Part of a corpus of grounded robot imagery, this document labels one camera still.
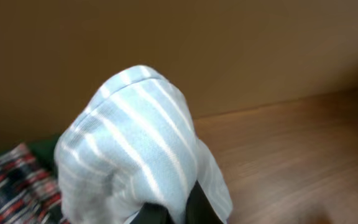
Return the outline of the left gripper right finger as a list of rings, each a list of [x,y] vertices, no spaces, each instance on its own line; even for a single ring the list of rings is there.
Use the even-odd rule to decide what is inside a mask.
[[[186,224],[223,224],[213,210],[207,196],[198,181],[188,197],[186,203]]]

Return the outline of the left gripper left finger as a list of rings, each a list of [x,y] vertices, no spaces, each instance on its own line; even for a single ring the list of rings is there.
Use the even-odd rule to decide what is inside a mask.
[[[130,224],[174,224],[174,222],[164,206],[145,203]]]

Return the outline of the light blue striped baby pants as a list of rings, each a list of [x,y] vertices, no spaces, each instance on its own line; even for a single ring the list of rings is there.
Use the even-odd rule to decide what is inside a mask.
[[[198,137],[185,97],[145,65],[104,82],[55,147],[62,212],[71,223],[128,223],[146,203],[175,223],[199,185],[218,220],[233,204],[224,177]]]

